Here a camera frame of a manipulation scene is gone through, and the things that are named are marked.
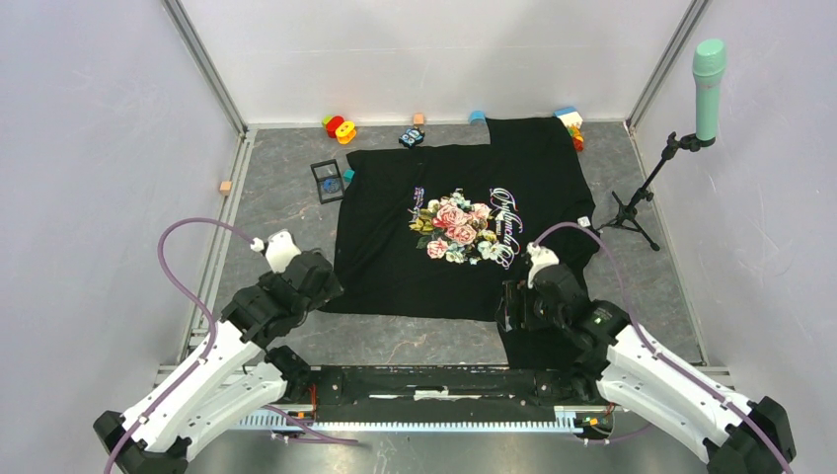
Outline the black floral t-shirt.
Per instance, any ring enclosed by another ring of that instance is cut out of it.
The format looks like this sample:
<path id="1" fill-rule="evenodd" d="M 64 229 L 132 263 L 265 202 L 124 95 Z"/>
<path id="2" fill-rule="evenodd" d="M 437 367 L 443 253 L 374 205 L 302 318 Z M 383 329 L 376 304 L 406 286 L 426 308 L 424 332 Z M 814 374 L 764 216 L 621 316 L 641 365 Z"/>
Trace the black floral t-shirt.
<path id="1" fill-rule="evenodd" d="M 551 249 L 583 278 L 595 209 L 571 134 L 554 117 L 489 119 L 479 145 L 358 150 L 340 206 L 328 313 L 500 322 L 504 287 Z"/>

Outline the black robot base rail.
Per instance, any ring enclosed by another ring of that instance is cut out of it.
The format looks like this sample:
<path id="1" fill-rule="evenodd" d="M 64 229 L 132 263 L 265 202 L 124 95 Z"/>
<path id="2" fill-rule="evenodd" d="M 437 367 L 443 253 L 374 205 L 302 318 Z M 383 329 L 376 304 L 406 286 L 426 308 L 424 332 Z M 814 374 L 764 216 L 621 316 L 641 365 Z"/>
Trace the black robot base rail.
<path id="1" fill-rule="evenodd" d="M 322 365 L 289 382 L 281 405 L 319 422 L 548 422 L 556 407 L 604 407 L 594 384 L 557 369 L 492 365 Z"/>

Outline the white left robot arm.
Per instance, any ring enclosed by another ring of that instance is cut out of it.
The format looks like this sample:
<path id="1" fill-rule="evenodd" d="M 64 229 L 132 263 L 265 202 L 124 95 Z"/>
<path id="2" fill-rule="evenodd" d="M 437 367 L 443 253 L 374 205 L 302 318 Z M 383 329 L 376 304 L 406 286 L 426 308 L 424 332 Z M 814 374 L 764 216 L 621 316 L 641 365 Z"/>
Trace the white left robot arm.
<path id="1" fill-rule="evenodd" d="M 235 292 L 213 330 L 162 384 L 122 413 L 105 411 L 94 431 L 109 457 L 104 470 L 183 473 L 219 435 L 282 398 L 310 389 L 303 362 L 272 342 L 342 294 L 318 251 L 295 252 L 277 270 Z"/>

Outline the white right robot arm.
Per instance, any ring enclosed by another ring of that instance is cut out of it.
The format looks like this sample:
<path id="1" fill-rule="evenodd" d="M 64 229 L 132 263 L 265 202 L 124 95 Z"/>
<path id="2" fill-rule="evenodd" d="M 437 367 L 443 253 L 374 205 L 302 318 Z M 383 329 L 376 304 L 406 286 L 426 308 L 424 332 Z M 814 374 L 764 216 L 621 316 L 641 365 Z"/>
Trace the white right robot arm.
<path id="1" fill-rule="evenodd" d="M 664 348 L 615 303 L 592 300 L 564 264 L 502 285 L 498 328 L 544 336 L 562 351 L 562 398 L 636 413 L 702 460 L 710 473 L 788 473 L 797 455 L 776 400 L 737 393 Z"/>

